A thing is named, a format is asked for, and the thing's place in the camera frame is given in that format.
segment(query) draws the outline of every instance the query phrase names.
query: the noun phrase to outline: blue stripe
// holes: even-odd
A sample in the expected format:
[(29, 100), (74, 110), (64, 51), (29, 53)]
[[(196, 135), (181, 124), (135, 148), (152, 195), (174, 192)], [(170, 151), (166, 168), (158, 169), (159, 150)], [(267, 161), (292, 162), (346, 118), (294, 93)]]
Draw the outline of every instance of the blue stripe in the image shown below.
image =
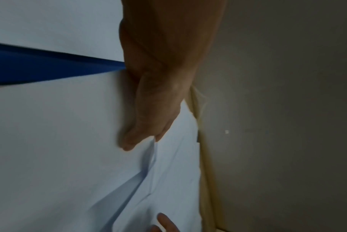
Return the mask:
[(19, 84), (125, 69), (123, 62), (0, 44), (0, 84)]

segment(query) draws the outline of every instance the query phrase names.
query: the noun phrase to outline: white surface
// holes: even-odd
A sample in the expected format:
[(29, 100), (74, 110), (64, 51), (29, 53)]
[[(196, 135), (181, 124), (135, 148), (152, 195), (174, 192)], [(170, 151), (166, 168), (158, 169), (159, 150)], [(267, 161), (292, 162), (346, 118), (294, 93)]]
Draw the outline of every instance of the white surface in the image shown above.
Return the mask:
[(225, 229), (347, 231), (347, 1), (228, 3), (195, 83)]
[(53, 231), (143, 170), (152, 139), (117, 143), (129, 88), (122, 72), (0, 88), (0, 231), (44, 218)]
[(0, 43), (123, 61), (120, 0), (0, 0)]
[(199, 145), (192, 118), (178, 119), (183, 138), (170, 131), (155, 148), (150, 170), (113, 225), (113, 232), (147, 231), (166, 214), (180, 231), (199, 232)]

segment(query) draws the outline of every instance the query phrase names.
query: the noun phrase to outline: finger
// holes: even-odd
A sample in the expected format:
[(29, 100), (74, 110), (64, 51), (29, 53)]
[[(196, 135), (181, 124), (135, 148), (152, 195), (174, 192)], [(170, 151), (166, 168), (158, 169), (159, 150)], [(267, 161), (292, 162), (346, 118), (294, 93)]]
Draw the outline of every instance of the finger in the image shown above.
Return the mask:
[(148, 138), (149, 134), (140, 131), (134, 126), (123, 138), (122, 148), (124, 151), (133, 150), (133, 148), (143, 139)]
[(163, 213), (157, 215), (158, 222), (166, 229), (166, 231), (179, 232), (176, 225)]
[(172, 124), (174, 123), (175, 119), (177, 118), (177, 116), (180, 114), (180, 110), (181, 110), (181, 107), (179, 107), (175, 114), (174, 114), (174, 117), (172, 117), (172, 119), (170, 119), (167, 124), (165, 125), (165, 127), (163, 128), (162, 132), (159, 133), (158, 135), (156, 135), (156, 142), (160, 141), (163, 136), (166, 134), (166, 132), (171, 128)]
[(151, 228), (151, 232), (162, 232), (162, 230), (158, 226), (153, 225)]

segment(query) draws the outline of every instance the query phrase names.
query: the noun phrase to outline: hand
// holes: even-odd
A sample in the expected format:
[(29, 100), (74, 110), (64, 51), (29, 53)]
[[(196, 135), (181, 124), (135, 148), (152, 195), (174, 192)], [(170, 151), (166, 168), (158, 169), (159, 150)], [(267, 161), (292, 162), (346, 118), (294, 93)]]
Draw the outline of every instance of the hand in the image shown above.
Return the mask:
[[(180, 232), (176, 225), (163, 213), (158, 214), (158, 222), (165, 228), (166, 232)], [(154, 225), (152, 226), (151, 232), (162, 232), (161, 229)]]
[(122, 0), (120, 41), (136, 80), (136, 122), (122, 148), (149, 136), (159, 141), (180, 113), (209, 50), (226, 0)]

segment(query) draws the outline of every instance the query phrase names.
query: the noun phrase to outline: blue object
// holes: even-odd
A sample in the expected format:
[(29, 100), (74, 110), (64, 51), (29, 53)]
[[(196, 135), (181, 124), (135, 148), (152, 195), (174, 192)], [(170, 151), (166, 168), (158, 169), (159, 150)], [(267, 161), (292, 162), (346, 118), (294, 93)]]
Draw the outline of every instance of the blue object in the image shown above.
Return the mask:
[(0, 85), (125, 69), (123, 62), (0, 44)]

